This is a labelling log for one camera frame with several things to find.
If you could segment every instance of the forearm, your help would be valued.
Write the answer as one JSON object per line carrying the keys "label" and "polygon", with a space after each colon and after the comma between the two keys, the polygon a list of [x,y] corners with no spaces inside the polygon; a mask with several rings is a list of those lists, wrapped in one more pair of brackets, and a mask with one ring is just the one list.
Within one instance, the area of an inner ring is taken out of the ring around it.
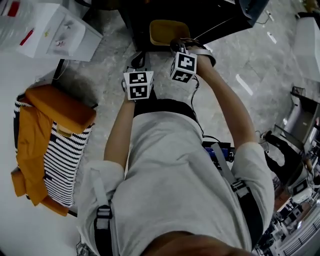
{"label": "forearm", "polygon": [[208,68],[200,76],[211,87],[218,100],[226,124],[232,135],[234,147],[237,149],[246,142],[255,142],[254,125],[240,98],[214,68]]}
{"label": "forearm", "polygon": [[113,124],[111,133],[105,145],[104,160],[120,164],[126,168],[135,103],[124,100]]}

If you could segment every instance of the white tape on floor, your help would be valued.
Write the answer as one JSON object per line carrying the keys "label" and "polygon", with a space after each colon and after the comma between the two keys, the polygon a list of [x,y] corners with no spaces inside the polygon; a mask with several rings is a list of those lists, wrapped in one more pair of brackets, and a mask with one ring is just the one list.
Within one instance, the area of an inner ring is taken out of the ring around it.
{"label": "white tape on floor", "polygon": [[242,85],[242,87],[248,92],[248,94],[250,94],[250,96],[254,94],[249,85],[247,85],[246,82],[243,81],[239,74],[236,74],[235,79],[239,82],[240,85]]}

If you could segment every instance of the black and white striped fabric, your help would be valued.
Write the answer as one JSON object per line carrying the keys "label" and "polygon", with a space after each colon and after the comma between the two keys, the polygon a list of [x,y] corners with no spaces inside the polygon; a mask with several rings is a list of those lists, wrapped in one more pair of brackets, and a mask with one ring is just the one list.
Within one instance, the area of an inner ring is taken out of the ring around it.
{"label": "black and white striped fabric", "polygon": [[[15,101],[14,108],[14,141],[18,152],[18,134],[20,106],[31,107],[21,103],[24,94],[20,94]],[[81,134],[73,133],[71,137],[64,137],[57,132],[57,123],[54,121],[46,153],[44,155],[44,183],[48,195],[63,205],[71,207],[74,204],[74,185],[77,170],[85,146],[88,142],[93,124]]]}

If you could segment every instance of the black desk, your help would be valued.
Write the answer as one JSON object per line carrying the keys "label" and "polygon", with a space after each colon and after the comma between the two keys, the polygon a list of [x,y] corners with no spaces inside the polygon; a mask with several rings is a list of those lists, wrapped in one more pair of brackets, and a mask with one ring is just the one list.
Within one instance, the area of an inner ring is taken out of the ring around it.
{"label": "black desk", "polygon": [[[189,27],[191,38],[199,36],[197,39],[202,44],[207,44],[235,32],[252,28],[268,1],[235,0],[235,4],[232,4],[224,0],[197,0],[189,3],[181,0],[152,0],[148,4],[119,9],[119,12],[137,51],[169,51],[168,46],[151,44],[149,33],[151,21],[183,22]],[[245,6],[249,7],[247,13],[243,10]]]}

